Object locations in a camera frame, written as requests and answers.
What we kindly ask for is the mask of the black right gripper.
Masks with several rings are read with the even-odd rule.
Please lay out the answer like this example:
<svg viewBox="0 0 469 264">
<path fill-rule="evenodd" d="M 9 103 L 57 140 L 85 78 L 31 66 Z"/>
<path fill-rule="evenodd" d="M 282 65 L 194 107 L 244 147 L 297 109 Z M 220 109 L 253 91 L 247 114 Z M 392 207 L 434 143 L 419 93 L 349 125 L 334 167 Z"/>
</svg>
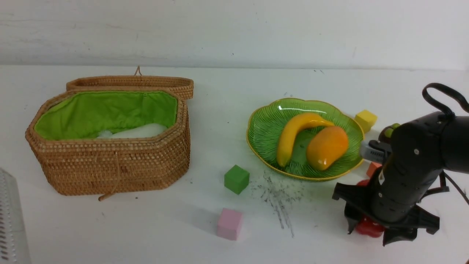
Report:
<svg viewBox="0 0 469 264">
<path fill-rule="evenodd" d="M 377 177 L 377 190 L 369 182 L 355 185 L 337 183 L 333 199 L 346 202 L 344 216 L 349 234 L 362 215 L 374 217 L 385 228 L 383 246 L 394 242 L 412 242 L 418 229 L 434 235 L 440 229 L 440 217 L 417 206 L 429 187 L 444 172 L 441 136 L 444 125 L 400 125 L 390 137 L 390 157 Z"/>
</svg>

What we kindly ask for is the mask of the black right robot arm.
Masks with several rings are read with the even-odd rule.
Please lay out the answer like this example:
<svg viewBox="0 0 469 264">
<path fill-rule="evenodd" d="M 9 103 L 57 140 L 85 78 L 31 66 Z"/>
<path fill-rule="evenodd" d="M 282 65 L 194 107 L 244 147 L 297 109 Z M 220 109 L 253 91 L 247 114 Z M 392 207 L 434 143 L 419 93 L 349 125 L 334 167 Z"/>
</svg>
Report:
<svg viewBox="0 0 469 264">
<path fill-rule="evenodd" d="M 447 192 L 446 171 L 468 173 L 468 117 L 443 118 L 439 112 L 397 127 L 391 142 L 363 141 L 360 154 L 380 162 L 366 186 L 338 183 L 333 199 L 346 202 L 344 215 L 352 233 L 363 217 L 384 227 L 383 245 L 413 241 L 418 229 L 435 234 L 439 217 L 417 204 Z"/>
</svg>

